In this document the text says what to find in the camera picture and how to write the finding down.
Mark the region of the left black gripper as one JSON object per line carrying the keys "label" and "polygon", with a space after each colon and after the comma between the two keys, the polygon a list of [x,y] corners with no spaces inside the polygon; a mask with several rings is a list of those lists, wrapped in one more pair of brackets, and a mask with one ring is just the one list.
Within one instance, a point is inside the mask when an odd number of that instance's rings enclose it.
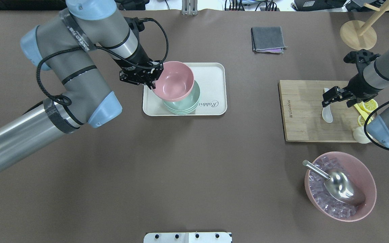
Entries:
{"label": "left black gripper", "polygon": [[138,68],[124,60],[119,60],[119,66],[121,68],[119,79],[120,81],[134,84],[134,85],[147,85],[149,89],[156,89],[156,80],[159,79],[163,72],[163,63],[148,61],[143,64],[147,68]]}

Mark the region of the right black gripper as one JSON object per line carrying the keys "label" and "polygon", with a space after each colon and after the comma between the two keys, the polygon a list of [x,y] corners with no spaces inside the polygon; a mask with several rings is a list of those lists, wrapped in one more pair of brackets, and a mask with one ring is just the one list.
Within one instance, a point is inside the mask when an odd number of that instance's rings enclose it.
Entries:
{"label": "right black gripper", "polygon": [[376,97],[379,92],[380,89],[369,85],[363,76],[354,76],[344,89],[334,86],[326,91],[322,95],[322,107],[345,100],[353,100],[354,103],[367,102]]}

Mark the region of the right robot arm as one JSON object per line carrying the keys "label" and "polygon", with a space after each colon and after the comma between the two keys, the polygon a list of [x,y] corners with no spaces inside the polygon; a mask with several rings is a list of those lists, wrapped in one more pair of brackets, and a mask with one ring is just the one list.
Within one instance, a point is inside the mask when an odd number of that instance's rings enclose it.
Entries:
{"label": "right robot arm", "polygon": [[[334,86],[323,94],[322,106],[346,101],[347,106],[367,102],[389,86],[389,50],[384,54],[374,54],[366,49],[351,51],[344,62],[356,65],[358,74],[352,77],[344,88]],[[375,144],[389,151],[389,101],[383,104],[386,109],[374,112],[376,117],[364,126],[365,133],[375,139]]]}

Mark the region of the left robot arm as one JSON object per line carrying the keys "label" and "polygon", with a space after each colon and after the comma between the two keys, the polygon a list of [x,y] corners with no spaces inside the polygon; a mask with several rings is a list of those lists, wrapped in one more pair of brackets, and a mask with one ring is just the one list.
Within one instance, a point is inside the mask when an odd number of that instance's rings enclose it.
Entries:
{"label": "left robot arm", "polygon": [[139,42],[143,23],[152,18],[125,18],[114,0],[67,0],[66,5],[21,38],[46,99],[0,128],[0,173],[83,124],[97,128],[121,114],[91,51],[111,56],[121,68],[120,81],[150,89],[164,69],[164,60],[149,58]]}

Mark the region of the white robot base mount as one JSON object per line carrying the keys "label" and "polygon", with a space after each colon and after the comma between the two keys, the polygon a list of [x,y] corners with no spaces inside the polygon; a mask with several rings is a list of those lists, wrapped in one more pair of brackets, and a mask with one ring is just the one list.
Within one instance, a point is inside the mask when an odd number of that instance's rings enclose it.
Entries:
{"label": "white robot base mount", "polygon": [[147,233],[144,243],[232,243],[228,232],[169,232]]}

